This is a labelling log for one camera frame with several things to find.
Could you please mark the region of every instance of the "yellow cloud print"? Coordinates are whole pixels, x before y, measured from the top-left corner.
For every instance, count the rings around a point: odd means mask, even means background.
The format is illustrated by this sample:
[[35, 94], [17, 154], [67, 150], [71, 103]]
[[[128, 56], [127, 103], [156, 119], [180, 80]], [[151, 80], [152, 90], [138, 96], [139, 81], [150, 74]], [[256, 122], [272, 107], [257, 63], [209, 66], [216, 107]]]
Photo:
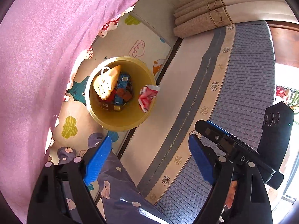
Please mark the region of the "yellow cloud print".
[[126, 25], [138, 25], [138, 24], [140, 24], [140, 21], [129, 14], [129, 16], [125, 19], [125, 24]]
[[78, 133], [78, 128], [76, 126], [76, 119], [72, 116], [68, 116], [65, 119], [65, 124], [63, 125], [63, 131], [61, 132], [62, 137], [65, 139], [75, 136]]

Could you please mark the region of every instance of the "red wrapper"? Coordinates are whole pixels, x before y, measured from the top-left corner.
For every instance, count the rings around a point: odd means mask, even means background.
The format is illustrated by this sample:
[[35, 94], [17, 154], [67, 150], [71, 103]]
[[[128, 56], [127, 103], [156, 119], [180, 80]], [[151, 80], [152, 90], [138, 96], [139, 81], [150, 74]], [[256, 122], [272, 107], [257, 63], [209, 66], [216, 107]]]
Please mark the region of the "red wrapper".
[[103, 99], [100, 98], [100, 96], [98, 96], [98, 100], [99, 100], [100, 102], [104, 102], [104, 103], [112, 103], [115, 94], [116, 94], [116, 90], [114, 89], [114, 90], [111, 92], [109, 98], [107, 98], [106, 100], [103, 100]]
[[160, 90], [160, 87], [154, 85], [146, 85], [140, 90], [140, 96], [138, 98], [138, 103], [144, 112], [148, 112], [152, 99], [155, 98]]

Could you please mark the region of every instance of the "cartoon print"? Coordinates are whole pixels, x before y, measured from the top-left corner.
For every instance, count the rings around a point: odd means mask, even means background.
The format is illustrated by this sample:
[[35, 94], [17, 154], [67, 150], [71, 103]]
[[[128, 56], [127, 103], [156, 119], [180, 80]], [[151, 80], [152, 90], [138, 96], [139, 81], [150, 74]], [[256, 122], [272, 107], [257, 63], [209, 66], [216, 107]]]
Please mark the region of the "cartoon print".
[[121, 17], [121, 13], [119, 15], [115, 16], [113, 19], [111, 19], [110, 22], [113, 22], [116, 20], [118, 21], [120, 19], [120, 17]]
[[129, 56], [136, 58], [136, 56], [144, 55], [145, 42], [142, 40], [137, 40], [129, 51]]
[[72, 117], [72, 116], [66, 117], [65, 124], [63, 125], [63, 130], [61, 132], [62, 137], [64, 137], [65, 139], [68, 139], [71, 136], [75, 136], [78, 133], [78, 129], [76, 127], [76, 122], [77, 121], [74, 117]]
[[55, 141], [53, 138], [51, 138], [51, 143], [50, 143], [50, 147], [52, 147], [54, 145]]
[[101, 37], [101, 38], [104, 38], [108, 33], [108, 30], [100, 30], [100, 32], [98, 33], [98, 35]]
[[69, 198], [66, 198], [66, 202], [68, 203], [68, 209], [71, 211], [76, 208], [74, 201]]
[[93, 57], [93, 48], [90, 48], [86, 51], [85, 59], [91, 59]]
[[159, 59], [154, 61], [154, 66], [152, 67], [152, 72], [154, 73], [154, 75], [156, 75], [157, 72], [160, 71], [164, 62], [165, 62], [164, 59]]
[[87, 152], [86, 150], [81, 150], [80, 153], [79, 153], [79, 156], [83, 157], [86, 152]]
[[92, 184], [88, 185], [87, 188], [88, 188], [89, 192], [92, 191], [92, 190], [94, 190], [94, 187], [93, 187]]
[[140, 21], [129, 14], [128, 17], [125, 19], [125, 24], [126, 25], [138, 25], [138, 24], [140, 24]]
[[67, 147], [67, 148], [64, 149], [64, 150], [65, 150], [65, 152], [67, 152], [67, 153], [72, 153], [72, 152], [74, 152], [73, 149], [71, 149], [70, 147]]
[[73, 86], [71, 89], [67, 90], [66, 93], [69, 93], [73, 96], [74, 101], [79, 101], [86, 106], [85, 100], [85, 88], [89, 76], [87, 76], [82, 82], [73, 81]]
[[108, 31], [116, 29], [117, 25], [118, 25], [118, 22], [119, 22], [119, 18], [115, 19], [115, 20], [111, 20], [110, 24], [109, 24], [109, 27], [108, 27]]
[[108, 131], [107, 135], [111, 137], [112, 142], [116, 142], [118, 140], [117, 132]]
[[101, 196], [106, 199], [110, 199], [110, 183], [108, 181], [104, 181], [104, 188], [101, 191]]
[[67, 95], [64, 95], [64, 97], [63, 97], [64, 102], [68, 102], [70, 99], [71, 99], [71, 97], [67, 96]]
[[127, 8], [124, 13], [129, 13], [133, 10], [133, 8], [135, 7], [136, 3], [134, 3], [132, 6], [130, 6], [129, 8]]
[[135, 206], [135, 207], [140, 207], [141, 204], [139, 202], [132, 202], [132, 205]]
[[109, 21], [108, 23], [106, 23], [106, 24], [102, 27], [102, 30], [103, 30], [103, 31], [108, 30], [109, 24], [110, 24], [110, 21]]

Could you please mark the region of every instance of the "yellow trash bin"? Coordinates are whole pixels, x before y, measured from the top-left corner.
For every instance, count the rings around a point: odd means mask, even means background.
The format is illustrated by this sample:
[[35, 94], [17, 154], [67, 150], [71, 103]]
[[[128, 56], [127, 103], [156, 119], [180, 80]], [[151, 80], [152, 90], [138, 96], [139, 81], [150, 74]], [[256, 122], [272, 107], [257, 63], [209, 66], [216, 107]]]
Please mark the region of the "yellow trash bin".
[[[92, 81], [101, 74], [103, 67], [113, 68], [117, 65], [121, 65], [121, 71], [128, 73], [131, 77], [133, 98], [122, 106], [121, 111], [106, 110], [99, 105], [98, 95], [93, 88]], [[133, 129], [146, 120], [155, 105], [155, 99], [153, 99], [147, 113], [143, 112], [139, 106], [140, 89], [148, 84], [156, 86], [156, 81], [153, 73], [141, 60], [129, 56], [107, 59], [93, 70], [87, 81], [85, 90], [87, 110], [95, 121], [107, 130], [120, 132]]]

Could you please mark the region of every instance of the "blue gripper pad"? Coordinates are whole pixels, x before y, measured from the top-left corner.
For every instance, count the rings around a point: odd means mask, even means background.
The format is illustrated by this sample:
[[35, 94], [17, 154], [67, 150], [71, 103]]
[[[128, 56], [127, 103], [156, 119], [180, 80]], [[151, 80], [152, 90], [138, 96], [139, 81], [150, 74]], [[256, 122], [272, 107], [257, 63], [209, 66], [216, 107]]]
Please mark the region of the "blue gripper pad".
[[214, 124], [212, 121], [210, 121], [210, 120], [207, 120], [206, 121], [209, 125], [211, 125], [211, 126], [213, 126], [213, 127], [215, 127], [217, 130], [219, 130], [221, 133], [223, 133], [223, 134], [226, 134], [227, 136], [230, 136], [230, 134], [229, 134], [229, 132], [228, 131], [226, 131], [226, 130], [224, 130], [224, 129], [222, 129], [221, 127], [219, 127], [218, 125], [216, 125], [216, 124]]
[[189, 150], [204, 180], [209, 182], [211, 185], [213, 185], [215, 183], [215, 179], [213, 178], [214, 166], [210, 164], [203, 149], [198, 144], [196, 137], [197, 136], [194, 135], [189, 136], [189, 140], [188, 140]]
[[111, 137], [107, 136], [86, 166], [86, 175], [83, 179], [86, 186], [97, 180], [111, 149], [112, 140]]

